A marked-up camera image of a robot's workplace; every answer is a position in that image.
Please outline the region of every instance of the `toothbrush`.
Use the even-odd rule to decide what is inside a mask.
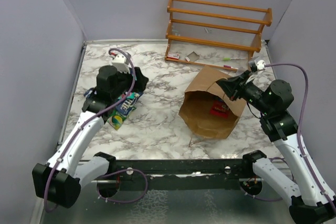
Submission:
[[[246,60],[244,57],[223,58],[223,60]]]
[[[238,68],[234,68],[234,67],[231,67],[231,66],[228,66],[228,65],[223,65],[223,67],[225,67],[225,68],[232,68],[232,69],[238,70]]]

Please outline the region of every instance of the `small white object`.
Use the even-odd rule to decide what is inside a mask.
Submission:
[[[169,52],[167,57],[178,60],[180,58],[180,54],[177,54],[177,53],[174,53],[174,52]]]
[[[128,66],[128,60],[124,55],[117,55],[112,60],[112,65],[117,69],[120,73],[130,73],[130,68]]]
[[[201,174],[202,174],[201,172],[193,172],[193,173],[191,173],[191,176],[196,177],[196,176],[199,176]]]
[[[258,69],[258,71],[265,70],[265,65],[266,65],[266,63],[265,63],[264,60],[258,60],[258,61],[256,62],[256,65],[257,65],[257,69]]]
[[[132,167],[128,167],[126,173],[128,175],[132,175],[133,174],[133,168]]]

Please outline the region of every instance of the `floor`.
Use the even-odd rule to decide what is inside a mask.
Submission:
[[[136,104],[137,109],[119,130],[108,123],[96,134],[86,149],[83,159],[91,159],[97,152],[105,152],[117,159],[194,159],[240,158],[254,150],[263,151],[268,157],[280,155],[261,130],[258,119],[245,108],[241,119],[227,139],[204,139],[191,133],[178,115],[184,91],[201,67],[164,61],[166,44],[100,44],[88,45],[80,70],[75,96],[69,113],[65,137],[76,124],[85,100],[83,94],[96,85],[100,67],[108,65],[108,50],[118,47],[132,56],[135,66],[149,78],[144,95]],[[247,60],[223,61],[224,57],[246,57],[246,52],[194,44],[173,44],[171,52],[178,52],[181,59],[192,51],[200,55],[198,62],[213,65],[231,65],[247,68]],[[258,56],[269,62],[266,47]],[[232,71],[223,70],[232,76]],[[255,79],[261,89],[274,80],[272,69],[267,69]]]
[[[240,190],[153,190],[136,203],[113,204],[97,199],[95,187],[85,187],[70,209],[44,213],[40,224],[294,224],[283,201],[258,201]],[[133,199],[140,193],[115,197]],[[267,184],[260,195],[279,197]]]

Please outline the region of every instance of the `cable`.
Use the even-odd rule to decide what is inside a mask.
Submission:
[[[269,160],[270,160],[271,162],[273,162],[274,160],[281,160],[281,161],[283,161],[286,165],[288,165],[287,162],[286,162],[286,160],[285,160],[284,158],[282,158],[282,157],[273,157],[273,158],[270,158]],[[251,194],[247,193],[242,187],[240,187],[240,189],[245,193],[246,196],[248,196],[248,197],[250,197],[250,198],[253,198],[253,199],[257,199],[257,200],[261,200],[261,201],[266,201],[266,202],[277,202],[277,201],[281,201],[281,200],[282,200],[282,198],[277,198],[277,199],[266,199],[266,198],[261,198],[261,197],[258,197],[258,196],[251,195]]]
[[[308,166],[308,169],[312,175],[312,177],[314,178],[316,184],[318,185],[319,189],[321,190],[321,193],[324,194],[324,196],[326,197],[327,201],[329,202],[329,204],[331,205],[331,208],[332,210],[334,211],[335,215],[336,215],[336,207],[332,201],[332,199],[330,198],[329,195],[325,194],[325,189],[323,187],[323,185],[321,184],[321,182],[319,181],[319,178],[317,177],[313,167],[311,166],[310,162],[309,162],[309,159],[307,158],[306,156],[306,153],[305,153],[305,149],[303,148],[303,144],[302,144],[302,141],[301,141],[301,127],[302,127],[302,119],[303,119],[303,114],[304,114],[304,109],[306,107],[306,101],[307,101],[307,95],[308,95],[308,76],[307,76],[307,73],[306,71],[304,70],[304,68],[300,65],[297,65],[297,64],[294,64],[294,63],[272,63],[272,64],[266,64],[265,65],[265,68],[268,68],[268,67],[275,67],[275,66],[293,66],[293,67],[296,67],[296,68],[299,68],[304,77],[305,77],[305,93],[304,93],[304,96],[303,96],[303,101],[302,101],[302,106],[301,106],[301,112],[300,112],[300,119],[299,119],[299,123],[298,123],[298,132],[297,132],[297,140],[298,140],[298,144],[299,144],[299,149],[302,153],[302,157],[304,159],[304,161],[306,162],[306,165]]]
[[[106,177],[109,177],[109,176],[113,176],[113,175],[116,175],[116,174],[119,174],[119,173],[128,172],[128,171],[138,172],[138,173],[140,173],[140,174],[144,177],[144,179],[145,179],[145,189],[144,189],[143,193],[142,193],[138,198],[136,198],[136,199],[132,199],[132,200],[125,200],[125,201],[123,201],[123,200],[111,199],[111,198],[104,198],[103,196],[100,195],[99,190],[98,190],[98,186],[97,186],[97,193],[98,193],[98,195],[99,195],[98,198],[102,198],[102,199],[104,199],[106,202],[107,202],[107,201],[110,201],[110,202],[120,203],[120,204],[134,203],[134,202],[136,202],[136,201],[142,199],[142,198],[145,196],[145,194],[147,193],[147,190],[148,190],[148,180],[147,180],[147,178],[146,178],[145,173],[143,173],[142,171],[140,171],[140,170],[138,170],[138,169],[124,169],[124,170],[119,170],[119,171],[114,172],[114,173],[110,173],[110,174],[103,175],[103,176],[101,176],[101,177],[99,177],[99,178],[106,178]]]
[[[281,160],[281,161],[283,161],[288,166],[288,163],[286,162],[286,160],[283,157],[272,157],[269,160],[271,162],[273,162],[274,160]],[[295,181],[293,173],[292,172],[290,172],[290,173],[292,174],[292,181]]]
[[[248,109],[249,109],[250,112],[252,113],[252,115],[254,115],[254,117],[257,118],[257,119],[261,119],[261,118],[257,117],[257,116],[255,115],[255,113],[252,112],[251,107],[250,107],[250,104],[248,104],[248,102],[247,102],[246,104],[247,104],[247,106],[248,106]]]
[[[266,202],[277,202],[277,201],[281,201],[282,200],[282,198],[277,198],[277,199],[261,198],[261,197],[258,197],[258,196],[251,195],[251,194],[247,193],[242,187],[240,187],[240,189],[245,193],[245,196],[248,196],[248,197],[253,198],[253,199],[257,199],[257,200],[261,200],[261,201],[266,201]]]
[[[78,127],[78,129],[75,131],[74,135],[71,137],[71,139],[69,140],[68,144],[65,146],[63,152],[59,155],[59,158],[57,159],[55,165],[53,166],[53,168],[51,169],[50,171],[50,174],[49,174],[49,177],[47,179],[47,182],[46,182],[46,188],[44,190],[44,195],[43,195],[43,202],[44,202],[44,209],[46,212],[52,212],[54,211],[56,208],[57,208],[57,205],[53,208],[48,208],[48,191],[49,191],[49,187],[50,187],[50,182],[51,182],[51,179],[52,179],[52,176],[54,175],[55,173],[55,170],[57,169],[57,166],[63,161],[63,158],[66,154],[66,152],[69,150],[71,144],[73,143],[73,141],[75,140],[76,136],[79,134],[79,132],[81,132],[84,127],[89,123],[91,122],[94,118],[97,118],[99,116],[101,116],[102,114],[104,114],[105,112],[113,109],[115,106],[119,105],[120,103],[122,103],[128,96],[129,94],[132,92],[133,88],[134,88],[134,85],[135,85],[135,68],[134,68],[134,65],[131,61],[131,57],[128,56],[128,54],[126,54],[124,51],[120,50],[119,48],[111,48],[109,51],[118,51],[120,53],[122,53],[129,61],[130,65],[131,65],[131,69],[132,69],[132,75],[133,75],[133,80],[132,80],[132,84],[131,84],[131,87],[130,89],[127,91],[126,95],[120,99],[119,101],[117,101],[116,103],[112,104],[111,106],[107,107],[106,109],[103,109],[101,111],[99,111],[97,114],[93,115],[92,117],[90,117],[89,119],[87,119],[85,122],[82,123],[81,126]]]

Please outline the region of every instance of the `red small object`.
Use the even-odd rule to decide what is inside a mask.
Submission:
[[[120,186],[120,175],[117,176],[117,180],[116,180],[115,184],[116,184],[115,185],[116,188],[119,188],[119,186]]]
[[[221,116],[227,118],[229,116],[229,107],[223,101],[214,101],[214,104],[211,107],[210,114]]]
[[[109,55],[117,56],[117,54],[115,54],[112,49],[109,50]]]

